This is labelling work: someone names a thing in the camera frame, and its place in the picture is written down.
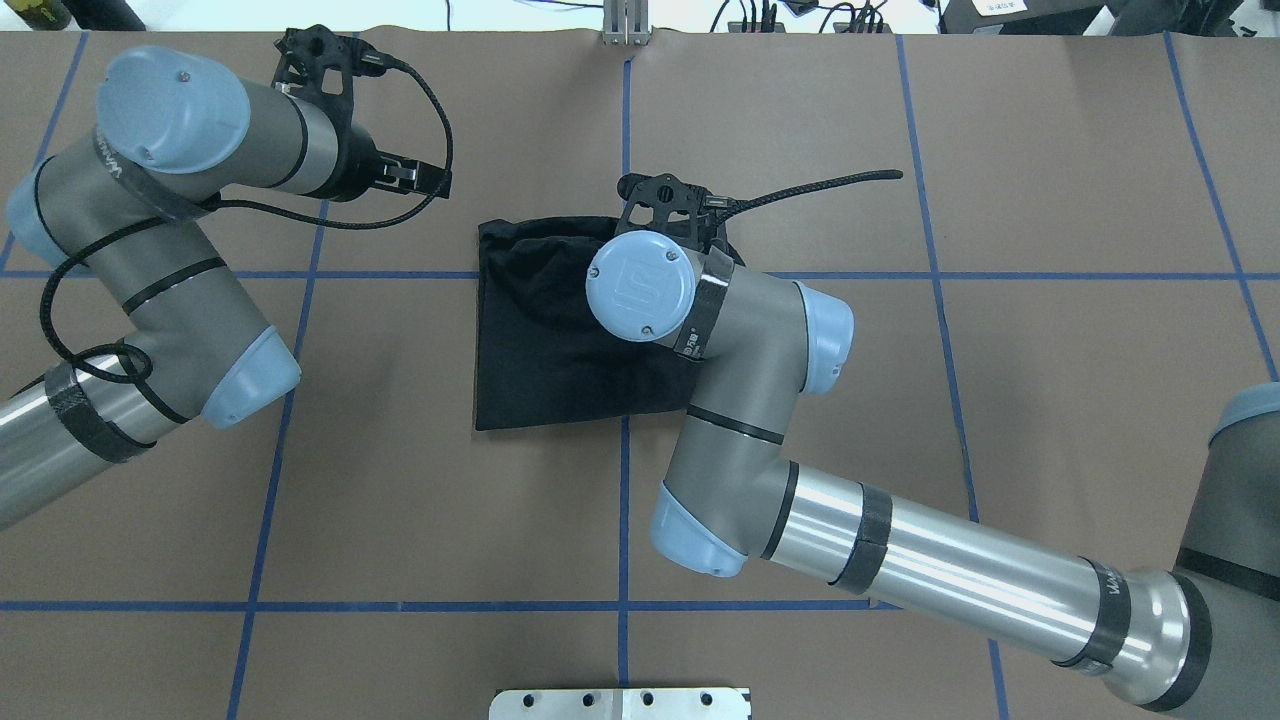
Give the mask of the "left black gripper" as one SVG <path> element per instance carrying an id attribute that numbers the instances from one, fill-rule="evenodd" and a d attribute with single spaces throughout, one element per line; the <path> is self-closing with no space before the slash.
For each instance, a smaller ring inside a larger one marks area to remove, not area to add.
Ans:
<path id="1" fill-rule="evenodd" d="M 365 128 L 351 128 L 346 136 L 346 149 L 326 182 L 326 200 L 356 200 L 375 183 L 378 190 L 387 192 L 448 199 L 452 170 L 393 152 L 380 152 Z"/>

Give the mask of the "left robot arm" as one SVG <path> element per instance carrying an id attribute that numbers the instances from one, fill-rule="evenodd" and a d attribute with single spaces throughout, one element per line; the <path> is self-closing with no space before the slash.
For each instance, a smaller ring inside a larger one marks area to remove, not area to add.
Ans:
<path id="1" fill-rule="evenodd" d="M 328 28 L 288 29 L 270 83 L 145 45 L 115 56 L 96 123 L 6 202 L 51 268 L 37 319 L 58 363 L 3 405 L 10 528 L 202 418 L 225 429 L 288 395 L 291 346 L 200 228 L 215 211 L 376 231 L 451 191 L 445 110 L 406 60 Z M 444 132 L 442 167 L 388 152 L 355 122 L 353 81 L 407 74 Z"/>

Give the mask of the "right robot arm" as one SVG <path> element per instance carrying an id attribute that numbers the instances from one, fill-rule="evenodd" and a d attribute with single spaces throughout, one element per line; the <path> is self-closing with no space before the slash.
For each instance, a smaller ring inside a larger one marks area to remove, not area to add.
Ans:
<path id="1" fill-rule="evenodd" d="M 1277 379 L 1225 279 L 840 287 L 641 231 L 585 286 L 701 364 L 666 557 L 773 562 L 1148 712 L 1277 716 Z"/>

